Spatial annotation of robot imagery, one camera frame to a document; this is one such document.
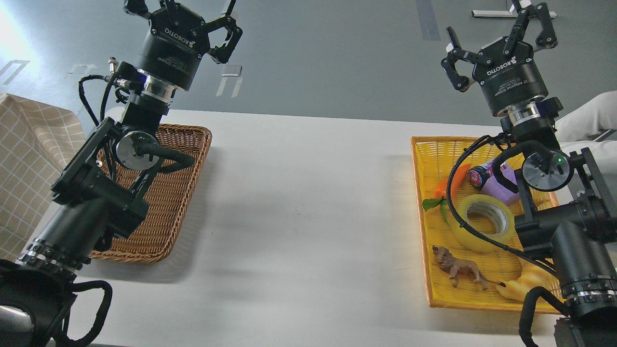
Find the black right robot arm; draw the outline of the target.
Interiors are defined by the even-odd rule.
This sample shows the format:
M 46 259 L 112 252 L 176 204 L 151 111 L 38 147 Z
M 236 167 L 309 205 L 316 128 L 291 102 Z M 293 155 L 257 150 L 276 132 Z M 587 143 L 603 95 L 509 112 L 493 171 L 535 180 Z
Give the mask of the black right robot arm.
M 482 136 L 463 151 L 459 165 L 489 143 L 505 144 L 494 161 L 496 180 L 520 196 L 523 214 L 515 217 L 522 250 L 492 240 L 469 225 L 456 210 L 446 187 L 454 219 L 469 234 L 517 255 L 554 275 L 561 299 L 546 288 L 531 289 L 523 301 L 519 335 L 535 345 L 531 326 L 538 299 L 562 314 L 555 325 L 558 347 L 616 345 L 617 275 L 606 244 L 616 241 L 616 203 L 588 148 L 565 154 L 555 138 L 555 118 L 563 109 L 534 62 L 534 53 L 557 46 L 546 3 L 512 0 L 516 21 L 506 37 L 477 53 L 463 49 L 452 27 L 450 49 L 441 66 L 453 87 L 465 92 L 480 84 L 492 116 L 500 118 L 498 136 Z

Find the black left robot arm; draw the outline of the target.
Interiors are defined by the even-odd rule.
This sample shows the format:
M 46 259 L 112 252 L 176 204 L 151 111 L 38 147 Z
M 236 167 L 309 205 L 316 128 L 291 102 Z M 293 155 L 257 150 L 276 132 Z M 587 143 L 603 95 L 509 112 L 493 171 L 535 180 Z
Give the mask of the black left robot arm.
M 80 99 L 94 131 L 51 187 L 60 205 L 16 261 L 1 262 L 1 345 L 85 347 L 101 333 L 113 290 L 104 280 L 75 283 L 91 251 L 105 251 L 126 239 L 148 213 L 145 195 L 158 174 L 194 165 L 188 154 L 162 147 L 156 132 L 177 90 L 187 91 L 202 58 L 229 61 L 242 35 L 233 17 L 236 4 L 216 20 L 174 0 L 148 11 L 143 0 L 126 0 L 124 10 L 145 18 L 149 31 L 136 66 L 110 58 L 100 115 L 83 87 Z

